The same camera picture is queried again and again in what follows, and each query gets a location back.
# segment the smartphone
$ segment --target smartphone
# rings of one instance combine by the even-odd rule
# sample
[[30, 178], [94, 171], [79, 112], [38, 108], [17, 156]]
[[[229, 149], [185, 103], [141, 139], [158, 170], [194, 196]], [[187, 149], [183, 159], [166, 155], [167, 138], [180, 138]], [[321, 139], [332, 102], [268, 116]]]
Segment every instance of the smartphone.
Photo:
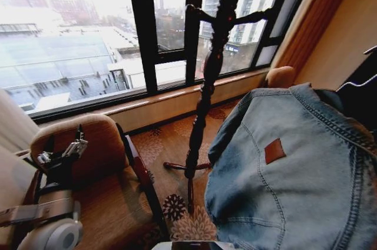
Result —
[[173, 241], [171, 250], [222, 250], [212, 241]]

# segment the wooden coat rack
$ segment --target wooden coat rack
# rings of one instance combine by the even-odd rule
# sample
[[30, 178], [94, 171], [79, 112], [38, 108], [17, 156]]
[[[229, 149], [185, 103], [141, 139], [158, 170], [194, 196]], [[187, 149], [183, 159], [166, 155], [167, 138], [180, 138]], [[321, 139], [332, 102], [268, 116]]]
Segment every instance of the wooden coat rack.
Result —
[[[238, 0], [220, 0], [217, 8], [216, 17], [212, 17], [202, 11], [200, 8], [196, 8], [193, 5], [187, 5], [186, 18], [195, 17], [196, 20], [206, 21], [212, 24], [213, 34], [211, 39], [211, 50], [207, 54], [204, 62], [204, 80], [201, 85], [201, 96], [197, 103], [197, 115], [193, 123], [193, 129], [191, 131], [189, 149], [186, 157], [186, 165], [178, 165], [175, 163], [164, 163], [164, 167], [168, 169], [184, 170], [184, 175], [188, 178], [188, 212], [194, 213], [194, 187], [193, 177], [196, 170], [210, 168], [210, 163], [198, 165], [199, 148], [203, 141], [203, 132], [206, 126], [206, 116], [211, 107], [211, 95], [214, 92], [214, 82], [218, 78], [221, 67], [223, 64], [223, 50], [224, 46], [228, 42], [228, 36], [230, 30], [238, 24], [255, 23], [262, 19], [268, 21], [275, 21], [277, 15], [282, 7], [282, 2], [277, 2], [272, 8], [265, 11], [253, 12], [245, 17], [236, 18], [236, 8]], [[267, 23], [265, 31], [271, 31], [272, 23]]]

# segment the wall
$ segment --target wall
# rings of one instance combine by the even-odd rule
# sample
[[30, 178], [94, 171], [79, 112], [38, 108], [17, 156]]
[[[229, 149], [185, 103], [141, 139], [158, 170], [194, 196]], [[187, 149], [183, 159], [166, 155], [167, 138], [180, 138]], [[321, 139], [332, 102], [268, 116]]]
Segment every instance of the wall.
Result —
[[295, 83], [337, 89], [377, 45], [377, 0], [343, 0]]

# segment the patterned carpet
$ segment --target patterned carpet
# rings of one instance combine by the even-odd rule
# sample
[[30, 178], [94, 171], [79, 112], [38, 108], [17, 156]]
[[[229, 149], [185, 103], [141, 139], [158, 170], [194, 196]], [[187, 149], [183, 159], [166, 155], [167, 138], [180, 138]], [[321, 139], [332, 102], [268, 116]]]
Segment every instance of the patterned carpet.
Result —
[[[210, 110], [206, 118], [198, 164], [208, 162], [207, 151], [216, 133], [239, 100]], [[198, 170], [194, 177], [195, 213], [187, 213], [187, 179], [182, 170], [167, 170], [164, 162], [184, 165], [195, 116], [131, 136], [154, 182], [167, 221], [171, 240], [216, 240], [216, 228], [204, 208], [204, 191], [209, 170]]]

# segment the window sill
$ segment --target window sill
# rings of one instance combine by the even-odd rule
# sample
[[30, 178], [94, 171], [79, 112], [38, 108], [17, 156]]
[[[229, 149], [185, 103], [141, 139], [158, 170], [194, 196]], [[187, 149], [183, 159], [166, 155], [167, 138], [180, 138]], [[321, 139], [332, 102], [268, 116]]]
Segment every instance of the window sill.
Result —
[[[216, 89], [211, 98], [212, 103], [216, 104], [233, 97], [241, 96], [258, 87], [268, 71], [269, 68], [263, 68], [217, 80], [215, 82]], [[89, 113], [54, 120], [40, 124], [39, 127], [43, 128], [90, 113], [100, 113], [110, 116], [122, 126], [124, 131], [133, 131], [182, 114], [192, 113], [196, 109], [199, 96], [200, 85], [194, 85], [157, 96], [146, 97], [141, 100], [130, 101], [100, 110], [93, 110]]]

